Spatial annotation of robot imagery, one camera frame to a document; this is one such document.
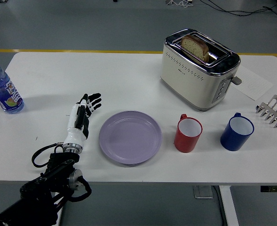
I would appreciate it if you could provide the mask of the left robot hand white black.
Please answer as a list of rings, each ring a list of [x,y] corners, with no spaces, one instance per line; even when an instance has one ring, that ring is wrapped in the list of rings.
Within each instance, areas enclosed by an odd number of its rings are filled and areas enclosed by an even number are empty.
[[[84,94],[82,99],[71,109],[67,138],[63,142],[63,151],[69,153],[81,153],[83,142],[88,138],[89,118],[91,114],[101,106],[101,94]]]

